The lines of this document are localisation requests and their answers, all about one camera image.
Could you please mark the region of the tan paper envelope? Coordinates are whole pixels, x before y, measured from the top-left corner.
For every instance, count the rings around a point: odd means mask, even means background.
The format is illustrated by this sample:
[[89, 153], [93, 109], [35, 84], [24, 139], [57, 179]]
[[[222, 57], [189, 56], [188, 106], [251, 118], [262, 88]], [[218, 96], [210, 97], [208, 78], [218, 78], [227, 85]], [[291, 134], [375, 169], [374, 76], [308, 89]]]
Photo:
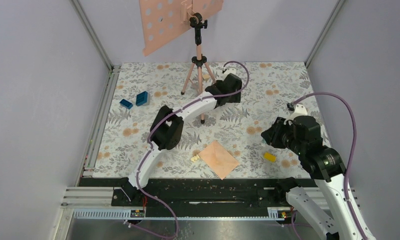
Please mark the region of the tan paper envelope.
[[237, 161], [218, 141], [214, 140], [198, 156], [223, 180], [237, 167]]

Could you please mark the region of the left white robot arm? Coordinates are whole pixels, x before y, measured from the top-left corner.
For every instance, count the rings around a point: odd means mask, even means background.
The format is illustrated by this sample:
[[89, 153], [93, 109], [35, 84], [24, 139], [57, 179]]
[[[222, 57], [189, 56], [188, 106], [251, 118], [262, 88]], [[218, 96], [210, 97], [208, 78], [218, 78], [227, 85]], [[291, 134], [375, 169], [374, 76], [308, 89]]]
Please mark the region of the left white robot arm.
[[150, 127], [148, 150], [129, 174], [128, 183], [121, 186], [124, 200], [132, 206], [142, 201], [141, 189], [148, 184], [156, 162], [180, 142], [186, 121], [227, 103], [240, 103], [243, 87], [241, 78], [229, 73], [187, 104], [176, 109], [161, 107]]

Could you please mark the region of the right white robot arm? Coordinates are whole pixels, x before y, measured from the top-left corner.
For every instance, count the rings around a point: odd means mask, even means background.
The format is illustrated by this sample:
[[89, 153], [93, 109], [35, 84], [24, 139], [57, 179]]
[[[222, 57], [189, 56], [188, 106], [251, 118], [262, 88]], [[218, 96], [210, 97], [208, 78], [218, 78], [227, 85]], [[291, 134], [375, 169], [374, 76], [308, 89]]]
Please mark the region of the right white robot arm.
[[347, 173], [342, 159], [336, 150], [323, 144], [320, 124], [314, 117], [278, 117], [261, 136], [273, 148], [289, 149], [298, 156], [301, 166], [322, 192], [331, 214], [316, 204], [293, 177], [278, 183], [274, 198], [279, 205], [294, 207], [322, 240], [375, 239], [356, 200], [349, 196], [352, 189], [345, 183]]

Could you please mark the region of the pink perforated music stand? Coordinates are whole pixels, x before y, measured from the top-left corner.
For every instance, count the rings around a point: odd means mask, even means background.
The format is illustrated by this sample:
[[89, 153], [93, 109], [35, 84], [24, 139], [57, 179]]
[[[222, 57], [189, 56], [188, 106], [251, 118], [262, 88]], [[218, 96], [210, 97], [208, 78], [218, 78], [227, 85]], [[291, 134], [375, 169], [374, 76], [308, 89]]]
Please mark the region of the pink perforated music stand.
[[208, 28], [208, 19], [222, 10], [224, 1], [140, 0], [138, 3], [145, 44], [143, 55], [148, 56], [185, 32], [192, 31], [196, 54], [191, 59], [191, 67], [181, 94], [185, 94], [194, 69], [197, 69], [198, 93], [203, 92], [203, 68], [206, 68], [215, 83], [216, 78], [202, 52], [201, 31]]

